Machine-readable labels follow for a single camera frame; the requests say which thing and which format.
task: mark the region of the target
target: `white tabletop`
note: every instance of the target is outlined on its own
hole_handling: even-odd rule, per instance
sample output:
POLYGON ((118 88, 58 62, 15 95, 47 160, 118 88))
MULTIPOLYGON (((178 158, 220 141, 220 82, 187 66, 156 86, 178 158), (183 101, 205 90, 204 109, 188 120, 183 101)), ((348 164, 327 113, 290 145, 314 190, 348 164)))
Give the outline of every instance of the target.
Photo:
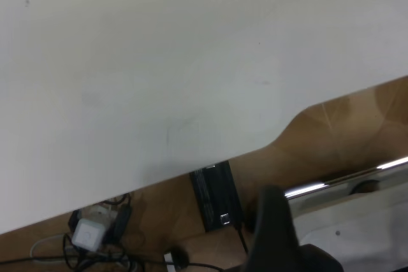
POLYGON ((408 70, 407 0, 0 5, 0 233, 261 148, 408 70))

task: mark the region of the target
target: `black plastic object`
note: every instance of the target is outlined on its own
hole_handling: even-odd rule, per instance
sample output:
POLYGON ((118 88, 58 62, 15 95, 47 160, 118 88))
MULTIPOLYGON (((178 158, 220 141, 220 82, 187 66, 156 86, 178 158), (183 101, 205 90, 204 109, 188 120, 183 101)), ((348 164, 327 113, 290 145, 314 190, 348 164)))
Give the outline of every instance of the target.
POLYGON ((122 239, 128 225, 130 216, 132 214, 132 207, 130 205, 122 205, 117 212, 115 222, 111 228, 106 232, 103 238, 103 243, 117 244, 122 239))
POLYGON ((332 256, 314 245, 300 246, 288 200, 276 186, 259 197, 256 230, 247 262, 225 272, 343 272, 332 256))
POLYGON ((189 254, 180 247, 173 247, 167 253, 171 253, 176 270, 186 269, 190 263, 189 254))
POLYGON ((206 232, 240 226, 244 214, 228 161, 194 171, 190 179, 206 232))

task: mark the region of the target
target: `wooden floor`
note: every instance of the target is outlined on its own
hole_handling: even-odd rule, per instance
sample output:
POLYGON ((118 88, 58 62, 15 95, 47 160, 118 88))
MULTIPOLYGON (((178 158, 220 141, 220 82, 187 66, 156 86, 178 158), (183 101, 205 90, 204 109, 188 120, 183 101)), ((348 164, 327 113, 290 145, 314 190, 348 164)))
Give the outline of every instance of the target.
MULTIPOLYGON (((408 78, 389 82, 308 108, 265 148, 230 160, 246 207, 265 184, 290 187, 337 173, 353 172, 408 155, 408 78)), ((232 228, 205 234, 188 175, 136 190, 133 215, 123 239, 132 253, 160 259, 182 245, 191 260, 222 268, 245 261, 232 228)), ((68 232, 69 214, 0 236, 0 261, 27 257, 39 239, 68 232)), ((251 235, 246 234, 251 244, 251 235)), ((44 244, 37 255, 61 254, 61 240, 44 244)), ((68 271, 63 265, 25 263, 0 271, 68 271)), ((92 271, 122 271, 96 266, 92 271)), ((148 271, 166 271, 149 266, 148 271)), ((189 268, 187 271, 209 271, 189 268)))

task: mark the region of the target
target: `black power strip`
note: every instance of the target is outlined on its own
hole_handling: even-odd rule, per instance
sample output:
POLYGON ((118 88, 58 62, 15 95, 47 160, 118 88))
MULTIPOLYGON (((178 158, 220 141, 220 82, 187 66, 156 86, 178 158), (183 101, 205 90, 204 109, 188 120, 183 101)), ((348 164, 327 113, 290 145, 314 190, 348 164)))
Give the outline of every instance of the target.
POLYGON ((228 161, 190 173, 206 232, 233 225, 241 228, 244 213, 228 161))

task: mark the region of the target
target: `white plug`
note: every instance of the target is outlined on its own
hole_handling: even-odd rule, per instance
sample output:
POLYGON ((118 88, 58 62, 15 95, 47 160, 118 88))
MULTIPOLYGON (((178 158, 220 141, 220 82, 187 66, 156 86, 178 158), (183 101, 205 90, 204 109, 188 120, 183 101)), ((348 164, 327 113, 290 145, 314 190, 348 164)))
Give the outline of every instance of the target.
POLYGON ((82 218, 76 226, 72 243, 80 248, 95 252, 102 243, 107 228, 103 223, 82 218))

